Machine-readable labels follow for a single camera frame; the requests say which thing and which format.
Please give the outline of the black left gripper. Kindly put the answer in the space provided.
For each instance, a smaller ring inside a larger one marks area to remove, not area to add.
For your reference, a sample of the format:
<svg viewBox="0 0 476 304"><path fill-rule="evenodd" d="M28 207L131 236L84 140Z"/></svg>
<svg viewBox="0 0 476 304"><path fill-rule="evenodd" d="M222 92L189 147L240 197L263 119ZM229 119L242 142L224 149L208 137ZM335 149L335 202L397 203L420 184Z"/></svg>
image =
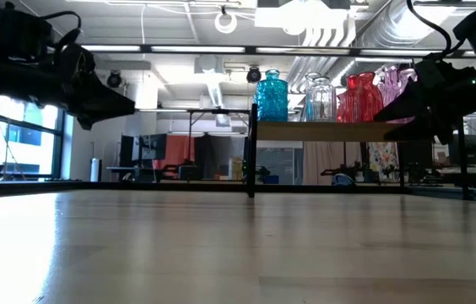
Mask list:
<svg viewBox="0 0 476 304"><path fill-rule="evenodd" d="M132 100L99 80L93 54L77 44L66 46L55 62L26 64L0 59L0 95L38 105L68 106L83 130L93 127L87 118L135 112Z"/></svg>

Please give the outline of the dark red faceted vase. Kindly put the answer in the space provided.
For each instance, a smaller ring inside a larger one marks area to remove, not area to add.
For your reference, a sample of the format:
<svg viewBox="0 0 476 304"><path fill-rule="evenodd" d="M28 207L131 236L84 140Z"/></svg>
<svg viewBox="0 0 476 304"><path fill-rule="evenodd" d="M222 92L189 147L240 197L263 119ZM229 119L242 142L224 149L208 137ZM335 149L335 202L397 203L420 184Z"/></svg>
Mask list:
<svg viewBox="0 0 476 304"><path fill-rule="evenodd" d="M374 115L383 107L381 91L373 84L373 72L363 72L358 75L358 96L362 122L372 122Z"/></svg>

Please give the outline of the clear round vase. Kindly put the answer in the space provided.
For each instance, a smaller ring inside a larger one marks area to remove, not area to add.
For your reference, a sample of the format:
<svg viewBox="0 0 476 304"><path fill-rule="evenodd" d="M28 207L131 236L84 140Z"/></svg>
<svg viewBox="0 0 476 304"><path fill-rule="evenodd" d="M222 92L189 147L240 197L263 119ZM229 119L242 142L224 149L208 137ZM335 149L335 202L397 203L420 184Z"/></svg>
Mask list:
<svg viewBox="0 0 476 304"><path fill-rule="evenodd" d="M310 122L337 121L337 101L329 78L319 77L312 81L307 101L307 119Z"/></svg>

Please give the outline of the blue diamond-pattern vase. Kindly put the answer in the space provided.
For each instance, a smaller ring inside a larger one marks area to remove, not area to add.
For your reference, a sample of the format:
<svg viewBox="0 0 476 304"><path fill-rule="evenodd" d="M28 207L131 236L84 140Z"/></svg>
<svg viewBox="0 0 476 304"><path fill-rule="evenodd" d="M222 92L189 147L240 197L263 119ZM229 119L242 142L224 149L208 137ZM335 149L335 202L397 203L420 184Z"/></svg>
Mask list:
<svg viewBox="0 0 476 304"><path fill-rule="evenodd" d="M259 122L288 121L288 83L279 78L277 69L269 69L257 84L256 104Z"/></svg>

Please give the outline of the large black screen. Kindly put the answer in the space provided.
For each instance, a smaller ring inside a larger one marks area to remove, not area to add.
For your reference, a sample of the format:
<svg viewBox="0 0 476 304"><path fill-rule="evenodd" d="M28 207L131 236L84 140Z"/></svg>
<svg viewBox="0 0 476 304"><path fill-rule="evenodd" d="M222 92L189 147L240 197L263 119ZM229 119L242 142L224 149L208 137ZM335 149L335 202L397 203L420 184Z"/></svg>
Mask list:
<svg viewBox="0 0 476 304"><path fill-rule="evenodd" d="M403 157L403 169L412 182L423 179L433 166L433 149L429 141L399 143L398 153Z"/></svg>

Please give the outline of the window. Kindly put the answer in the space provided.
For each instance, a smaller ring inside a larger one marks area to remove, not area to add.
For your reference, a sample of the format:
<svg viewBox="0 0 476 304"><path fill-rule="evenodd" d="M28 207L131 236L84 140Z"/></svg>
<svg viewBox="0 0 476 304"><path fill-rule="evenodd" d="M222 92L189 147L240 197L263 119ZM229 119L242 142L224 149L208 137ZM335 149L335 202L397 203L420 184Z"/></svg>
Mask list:
<svg viewBox="0 0 476 304"><path fill-rule="evenodd" d="M56 177L64 111L0 95L0 180Z"/></svg>

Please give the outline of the orange room divider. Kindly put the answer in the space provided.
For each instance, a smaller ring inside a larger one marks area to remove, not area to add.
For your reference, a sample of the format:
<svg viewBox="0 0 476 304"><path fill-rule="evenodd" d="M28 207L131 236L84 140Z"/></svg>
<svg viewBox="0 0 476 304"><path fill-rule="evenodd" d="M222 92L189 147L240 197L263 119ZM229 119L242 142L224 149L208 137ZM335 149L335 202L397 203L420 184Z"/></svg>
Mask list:
<svg viewBox="0 0 476 304"><path fill-rule="evenodd" d="M154 160L154 169L161 170L166 165L181 165L185 160L195 160L194 138L183 135L168 135L166 140L165 158Z"/></svg>

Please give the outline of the blue rounded object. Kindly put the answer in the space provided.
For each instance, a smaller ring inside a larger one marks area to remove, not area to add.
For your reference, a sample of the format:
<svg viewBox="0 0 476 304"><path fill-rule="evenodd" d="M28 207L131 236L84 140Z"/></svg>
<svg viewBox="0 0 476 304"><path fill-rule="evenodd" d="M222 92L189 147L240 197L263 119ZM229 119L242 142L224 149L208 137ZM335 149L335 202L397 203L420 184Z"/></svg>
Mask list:
<svg viewBox="0 0 476 304"><path fill-rule="evenodd" d="M343 173L337 173L333 175L332 185L337 187L353 187L355 185L355 181L351 176Z"/></svg>

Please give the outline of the beige curtain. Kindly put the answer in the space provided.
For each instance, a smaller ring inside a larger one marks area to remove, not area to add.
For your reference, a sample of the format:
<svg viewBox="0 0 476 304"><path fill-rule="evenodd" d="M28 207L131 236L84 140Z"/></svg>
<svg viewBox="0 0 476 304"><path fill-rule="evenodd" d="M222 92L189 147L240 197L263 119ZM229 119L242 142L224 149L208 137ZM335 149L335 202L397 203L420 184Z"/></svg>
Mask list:
<svg viewBox="0 0 476 304"><path fill-rule="evenodd" d="M331 185L332 176L321 176L326 169L337 169L343 163L352 166L361 162L360 143L304 142L303 184Z"/></svg>

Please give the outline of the black bag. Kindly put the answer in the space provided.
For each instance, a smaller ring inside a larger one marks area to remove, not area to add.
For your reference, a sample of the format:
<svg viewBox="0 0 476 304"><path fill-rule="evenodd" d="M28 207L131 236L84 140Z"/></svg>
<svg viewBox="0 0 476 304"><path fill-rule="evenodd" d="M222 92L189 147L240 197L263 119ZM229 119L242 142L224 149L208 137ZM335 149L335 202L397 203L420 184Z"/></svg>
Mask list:
<svg viewBox="0 0 476 304"><path fill-rule="evenodd" d="M178 177L183 181L200 180L202 178L201 170L198 166L182 165L178 167Z"/></svg>

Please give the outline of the yellow box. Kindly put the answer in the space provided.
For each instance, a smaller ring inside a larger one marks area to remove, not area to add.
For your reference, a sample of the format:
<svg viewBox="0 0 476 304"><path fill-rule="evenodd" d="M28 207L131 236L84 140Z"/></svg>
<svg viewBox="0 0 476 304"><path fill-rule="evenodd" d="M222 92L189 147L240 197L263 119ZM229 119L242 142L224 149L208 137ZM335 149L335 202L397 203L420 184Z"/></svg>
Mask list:
<svg viewBox="0 0 476 304"><path fill-rule="evenodd" d="M243 158L240 156L233 156L230 161L230 174L232 180L243 179Z"/></svg>

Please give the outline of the wooden shelf black frame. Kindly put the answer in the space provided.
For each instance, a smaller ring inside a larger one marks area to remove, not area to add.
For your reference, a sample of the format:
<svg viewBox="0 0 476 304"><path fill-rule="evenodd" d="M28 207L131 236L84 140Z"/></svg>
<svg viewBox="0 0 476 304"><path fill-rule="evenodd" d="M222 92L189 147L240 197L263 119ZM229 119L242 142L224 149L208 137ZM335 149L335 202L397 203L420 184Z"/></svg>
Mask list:
<svg viewBox="0 0 476 304"><path fill-rule="evenodd" d="M256 185L257 141L302 141L302 142L405 142L387 141L385 133L403 124L387 122L258 122L257 104L252 105L249 118L248 151L246 161L246 185ZM455 125L459 127L460 148L464 148L462 118ZM462 159L463 200L472 200L473 193L468 187L467 168ZM400 187L406 187L403 180L403 165L399 167Z"/></svg>

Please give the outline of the black background frame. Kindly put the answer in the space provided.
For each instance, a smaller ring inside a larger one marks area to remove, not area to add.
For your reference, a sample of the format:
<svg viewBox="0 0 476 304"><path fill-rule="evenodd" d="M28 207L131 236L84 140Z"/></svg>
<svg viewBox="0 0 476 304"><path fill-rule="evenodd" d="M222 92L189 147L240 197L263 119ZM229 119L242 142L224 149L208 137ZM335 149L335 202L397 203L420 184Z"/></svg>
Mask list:
<svg viewBox="0 0 476 304"><path fill-rule="evenodd" d="M187 145L192 137L203 135L240 137L249 133L248 109L226 108L157 108L140 109L136 115L141 123L147 123L147 130L141 134L165 133L186 136Z"/></svg>

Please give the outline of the black aluminium table frame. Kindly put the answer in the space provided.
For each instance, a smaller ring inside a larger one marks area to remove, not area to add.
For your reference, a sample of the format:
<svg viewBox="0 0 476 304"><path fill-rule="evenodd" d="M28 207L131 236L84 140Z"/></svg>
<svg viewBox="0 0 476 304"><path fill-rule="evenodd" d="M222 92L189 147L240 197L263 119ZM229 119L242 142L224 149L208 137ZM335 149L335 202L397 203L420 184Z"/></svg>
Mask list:
<svg viewBox="0 0 476 304"><path fill-rule="evenodd" d="M298 186L263 185L247 186L242 183L128 183L128 182L0 182L0 196L28 193L50 193L69 190L139 190L185 192L247 193L345 193L345 194L410 194L434 198L460 199L462 190L449 187L400 186Z"/></svg>

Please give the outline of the white ventilation duct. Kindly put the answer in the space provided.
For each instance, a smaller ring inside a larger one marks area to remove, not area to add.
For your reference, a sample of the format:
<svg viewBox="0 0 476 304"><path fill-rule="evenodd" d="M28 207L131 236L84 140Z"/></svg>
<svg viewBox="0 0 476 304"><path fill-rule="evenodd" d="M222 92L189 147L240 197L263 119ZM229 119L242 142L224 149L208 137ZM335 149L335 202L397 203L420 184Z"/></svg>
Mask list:
<svg viewBox="0 0 476 304"><path fill-rule="evenodd" d="M223 58L216 55L201 55L195 60L194 72L197 80L207 86L208 95L215 109L223 107L220 84L225 81Z"/></svg>

